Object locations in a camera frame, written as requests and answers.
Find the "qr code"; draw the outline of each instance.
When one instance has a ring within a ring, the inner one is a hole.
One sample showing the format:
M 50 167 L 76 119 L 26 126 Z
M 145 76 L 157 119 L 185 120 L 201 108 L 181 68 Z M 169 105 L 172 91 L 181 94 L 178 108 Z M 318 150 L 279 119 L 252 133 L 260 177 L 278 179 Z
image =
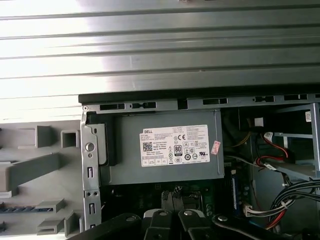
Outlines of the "qr code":
M 310 123 L 311 122 L 311 112 L 310 111 L 306 111 L 305 112 L 305 121 L 307 123 Z
M 144 152 L 150 152 L 152 151 L 152 142 L 144 142 L 143 143 L 143 151 Z

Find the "80 plus logo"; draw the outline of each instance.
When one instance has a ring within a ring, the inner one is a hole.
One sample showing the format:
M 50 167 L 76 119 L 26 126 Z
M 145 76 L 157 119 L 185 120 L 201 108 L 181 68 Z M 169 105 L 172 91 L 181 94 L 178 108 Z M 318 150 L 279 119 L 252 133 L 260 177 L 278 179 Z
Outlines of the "80 plus logo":
M 182 146 L 181 145 L 175 145 L 174 147 L 173 147 L 173 150 L 174 150 L 174 155 L 176 156 L 176 157 L 180 157 L 180 156 L 182 156 Z

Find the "round hole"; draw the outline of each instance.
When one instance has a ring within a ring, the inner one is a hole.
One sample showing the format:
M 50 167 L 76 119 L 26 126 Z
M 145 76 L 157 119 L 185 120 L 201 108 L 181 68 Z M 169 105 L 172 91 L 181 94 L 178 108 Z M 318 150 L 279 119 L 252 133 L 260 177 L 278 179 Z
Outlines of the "round hole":
M 156 234 L 153 236 L 153 239 L 161 239 L 162 235 L 161 234 Z
M 95 145 L 92 142 L 88 142 L 85 145 L 85 150 L 87 150 L 88 152 L 92 152 L 93 150 L 95 150 Z

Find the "barcode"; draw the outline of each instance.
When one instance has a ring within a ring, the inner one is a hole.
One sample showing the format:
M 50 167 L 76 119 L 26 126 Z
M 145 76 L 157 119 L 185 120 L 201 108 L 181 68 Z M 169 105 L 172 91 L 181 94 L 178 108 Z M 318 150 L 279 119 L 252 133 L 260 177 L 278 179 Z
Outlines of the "barcode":
M 152 142 L 144 142 L 143 143 L 143 151 L 144 152 L 150 152 L 152 151 Z

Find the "ribbed metal surface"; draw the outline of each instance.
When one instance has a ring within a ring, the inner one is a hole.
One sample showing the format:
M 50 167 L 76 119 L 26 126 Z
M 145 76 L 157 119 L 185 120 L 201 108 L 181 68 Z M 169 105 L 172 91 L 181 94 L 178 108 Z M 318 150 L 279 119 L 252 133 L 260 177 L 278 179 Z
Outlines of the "ribbed metal surface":
M 318 0 L 0 1 L 2 119 L 77 118 L 78 94 L 317 83 L 319 63 Z

